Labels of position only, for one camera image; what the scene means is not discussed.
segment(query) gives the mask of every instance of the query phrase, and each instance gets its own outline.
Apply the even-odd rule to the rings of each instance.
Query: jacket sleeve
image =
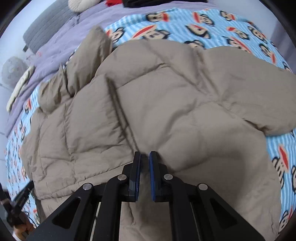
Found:
[[[217,101],[265,135],[296,127],[296,76],[233,47],[204,51]]]
[[[112,41],[104,31],[96,26],[82,41],[65,66],[60,66],[50,81],[40,85],[38,101],[45,113],[51,113],[95,76],[95,73],[112,51]]]

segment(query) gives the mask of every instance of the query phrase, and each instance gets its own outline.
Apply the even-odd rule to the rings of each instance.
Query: silver rivet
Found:
[[[163,176],[163,178],[166,179],[166,180],[172,180],[173,179],[173,175],[171,175],[171,174],[165,174]]]
[[[84,190],[89,190],[89,189],[91,189],[91,186],[92,186],[92,184],[90,184],[90,183],[86,183],[86,184],[83,185],[82,188],[83,188]]]
[[[118,178],[118,180],[120,180],[120,181],[124,181],[124,180],[126,179],[126,175],[124,175],[124,174],[120,174],[117,178]]]
[[[207,184],[201,183],[198,185],[198,188],[202,191],[205,191],[205,190],[207,190]]]

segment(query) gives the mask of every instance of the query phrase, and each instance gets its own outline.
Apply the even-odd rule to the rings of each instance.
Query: brown puffer jacket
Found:
[[[281,186],[265,135],[296,127],[296,77],[233,47],[134,40],[111,53],[96,27],[66,70],[39,89],[21,157],[39,212],[86,182],[106,182],[136,150],[158,151],[184,182],[207,183],[267,241],[279,230]],[[120,240],[171,240],[167,204],[124,203]]]

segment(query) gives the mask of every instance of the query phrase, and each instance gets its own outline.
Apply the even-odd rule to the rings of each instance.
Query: triangular cutout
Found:
[[[210,199],[211,205],[221,228],[227,229],[237,224],[237,220],[228,213],[215,199]]]
[[[64,229],[69,229],[78,209],[79,203],[80,198],[74,199],[52,220],[52,223]]]

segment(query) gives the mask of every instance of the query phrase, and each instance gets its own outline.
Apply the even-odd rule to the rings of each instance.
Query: gray headboard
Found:
[[[24,41],[34,54],[72,17],[68,0],[56,0],[30,25],[24,33]]]

